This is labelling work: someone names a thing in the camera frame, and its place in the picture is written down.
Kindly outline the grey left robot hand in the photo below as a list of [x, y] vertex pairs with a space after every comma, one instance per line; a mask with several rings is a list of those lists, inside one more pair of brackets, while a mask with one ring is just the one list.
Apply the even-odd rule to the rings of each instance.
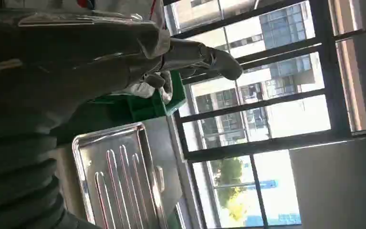
[[84, 102], [145, 74], [242, 74], [228, 53], [119, 14], [0, 10], [0, 138], [47, 134]]

